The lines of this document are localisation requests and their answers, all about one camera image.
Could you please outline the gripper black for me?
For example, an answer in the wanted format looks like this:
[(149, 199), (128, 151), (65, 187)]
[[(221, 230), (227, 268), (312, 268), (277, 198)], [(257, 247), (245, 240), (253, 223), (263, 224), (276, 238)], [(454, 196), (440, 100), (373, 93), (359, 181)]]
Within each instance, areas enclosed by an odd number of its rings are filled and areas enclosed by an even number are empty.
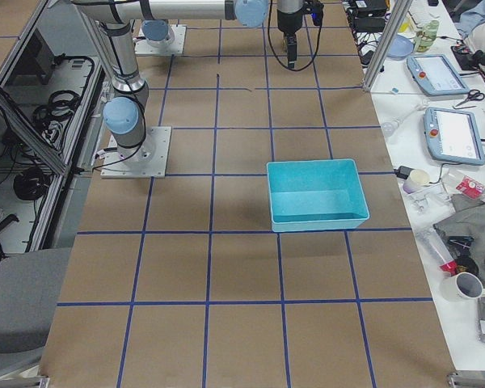
[(278, 0), (276, 4), (278, 28), (284, 33), (287, 69), (294, 69), (297, 61), (297, 37), (302, 27), (302, 0)]

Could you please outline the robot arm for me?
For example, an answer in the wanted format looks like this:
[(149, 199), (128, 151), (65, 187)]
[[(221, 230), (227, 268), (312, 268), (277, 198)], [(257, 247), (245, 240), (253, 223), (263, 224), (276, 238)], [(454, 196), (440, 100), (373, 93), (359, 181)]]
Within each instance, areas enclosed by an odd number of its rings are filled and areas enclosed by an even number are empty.
[(170, 36), (168, 19), (236, 20), (258, 27), (272, 12), (269, 1), (74, 1), (78, 10), (99, 26), (112, 55), (112, 84), (116, 97), (103, 110), (103, 121), (116, 140), (122, 161), (145, 156), (148, 130), (145, 107), (149, 87), (141, 77), (131, 22), (150, 28), (147, 40)]
[(145, 20), (141, 30), (151, 45), (167, 45), (175, 40), (175, 33), (165, 19)]

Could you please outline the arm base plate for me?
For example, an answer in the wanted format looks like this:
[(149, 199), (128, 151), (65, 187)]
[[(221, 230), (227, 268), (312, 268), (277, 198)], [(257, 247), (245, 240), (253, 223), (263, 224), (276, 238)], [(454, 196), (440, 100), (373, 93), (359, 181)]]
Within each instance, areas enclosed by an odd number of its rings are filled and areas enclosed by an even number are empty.
[(100, 169), (100, 175), (104, 179), (164, 178), (170, 143), (170, 126), (149, 127), (145, 142), (127, 161), (121, 158), (130, 155), (127, 149), (107, 153), (104, 159), (106, 167)]
[(147, 26), (141, 27), (138, 36), (133, 39), (138, 57), (169, 57), (183, 54), (187, 26), (168, 24), (167, 34), (154, 34)]

